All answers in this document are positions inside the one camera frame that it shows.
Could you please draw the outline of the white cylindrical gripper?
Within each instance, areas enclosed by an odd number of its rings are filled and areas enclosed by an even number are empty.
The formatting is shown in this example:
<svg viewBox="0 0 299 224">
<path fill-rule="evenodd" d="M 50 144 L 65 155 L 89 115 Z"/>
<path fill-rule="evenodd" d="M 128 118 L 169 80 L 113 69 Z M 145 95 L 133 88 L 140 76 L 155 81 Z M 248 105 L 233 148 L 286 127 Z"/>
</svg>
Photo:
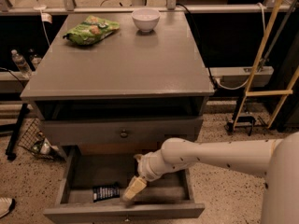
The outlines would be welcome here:
<svg viewBox="0 0 299 224">
<path fill-rule="evenodd" d="M 147 181 L 152 182 L 160 179 L 164 174 L 173 173 L 174 167 L 163 158 L 162 151 L 149 152 L 145 155 L 135 154 L 137 161 L 137 172 L 141 176 L 134 176 L 124 193 L 122 199 L 125 202 L 131 201 L 136 194 L 141 192 L 146 186 Z"/>
</svg>

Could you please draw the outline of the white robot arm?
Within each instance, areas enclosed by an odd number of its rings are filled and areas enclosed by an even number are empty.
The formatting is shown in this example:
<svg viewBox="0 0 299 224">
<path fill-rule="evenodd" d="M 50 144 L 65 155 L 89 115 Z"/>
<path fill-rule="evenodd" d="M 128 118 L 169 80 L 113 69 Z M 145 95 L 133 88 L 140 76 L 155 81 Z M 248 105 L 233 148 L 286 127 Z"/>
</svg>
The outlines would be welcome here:
<svg viewBox="0 0 299 224">
<path fill-rule="evenodd" d="M 165 140 L 160 149 L 136 154 L 137 175 L 122 195 L 131 201 L 149 182 L 197 162 L 265 180 L 261 224 L 299 224 L 299 133 L 284 139 L 194 143 Z"/>
</svg>

